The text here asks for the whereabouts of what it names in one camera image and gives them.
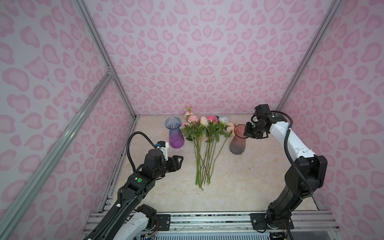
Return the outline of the light pink rose stem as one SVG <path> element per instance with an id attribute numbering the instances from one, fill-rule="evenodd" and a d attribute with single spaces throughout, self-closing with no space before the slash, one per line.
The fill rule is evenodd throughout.
<path id="1" fill-rule="evenodd" d="M 203 136 L 204 127 L 200 124 L 200 118 L 192 112 L 192 109 L 190 107 L 187 107 L 185 119 L 186 121 L 182 123 L 182 134 L 187 141 L 193 143 L 194 154 L 197 164 L 195 184 L 200 189 L 203 189 L 203 162 L 201 157 L 201 139 Z"/>

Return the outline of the peach rose stem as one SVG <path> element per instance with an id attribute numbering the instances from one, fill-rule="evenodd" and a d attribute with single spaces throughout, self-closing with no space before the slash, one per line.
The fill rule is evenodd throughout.
<path id="1" fill-rule="evenodd" d="M 227 124 L 223 124 L 219 121 L 219 124 L 220 124 L 220 133 L 219 133 L 220 139 L 218 139 L 218 142 L 216 144 L 213 166 L 211 169 L 211 182 L 212 182 L 212 177 L 213 177 L 216 161 L 218 160 L 221 152 L 223 151 L 223 148 L 224 148 L 225 144 L 227 143 L 228 139 L 233 135 L 234 128 L 235 128 L 235 125 L 231 122 L 228 122 Z"/>

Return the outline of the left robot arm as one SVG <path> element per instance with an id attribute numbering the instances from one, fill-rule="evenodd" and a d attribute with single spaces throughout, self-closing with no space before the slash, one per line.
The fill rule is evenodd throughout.
<path id="1" fill-rule="evenodd" d="M 118 199 L 86 240 L 112 240 L 130 213 L 146 197 L 158 179 L 181 169 L 184 157 L 165 157 L 163 151 L 152 149 L 145 156 L 141 168 L 128 177 L 118 190 Z"/>

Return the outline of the red grey glass vase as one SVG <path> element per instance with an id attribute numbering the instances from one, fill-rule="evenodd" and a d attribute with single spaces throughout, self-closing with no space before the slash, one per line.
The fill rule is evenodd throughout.
<path id="1" fill-rule="evenodd" d="M 236 125 L 234 128 L 234 138 L 230 142 L 229 149 L 234 155 L 241 155 L 246 149 L 246 140 L 248 137 L 244 135 L 246 125 Z"/>

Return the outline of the white blue rose stem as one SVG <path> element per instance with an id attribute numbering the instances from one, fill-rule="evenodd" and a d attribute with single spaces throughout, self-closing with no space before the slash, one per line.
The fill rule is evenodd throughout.
<path id="1" fill-rule="evenodd" d="M 229 122 L 229 118 L 226 116 L 220 116 L 219 121 L 223 124 L 227 124 Z"/>

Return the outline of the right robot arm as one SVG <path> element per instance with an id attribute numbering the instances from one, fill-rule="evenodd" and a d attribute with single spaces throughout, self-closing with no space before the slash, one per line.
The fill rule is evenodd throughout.
<path id="1" fill-rule="evenodd" d="M 328 161 L 309 149 L 292 130 L 293 120 L 282 113 L 251 117 L 246 123 L 245 136 L 266 139 L 274 136 L 283 146 L 290 168 L 285 174 L 285 187 L 278 198 L 269 204 L 264 224 L 277 230 L 288 227 L 293 211 L 317 189 L 324 185 Z"/>

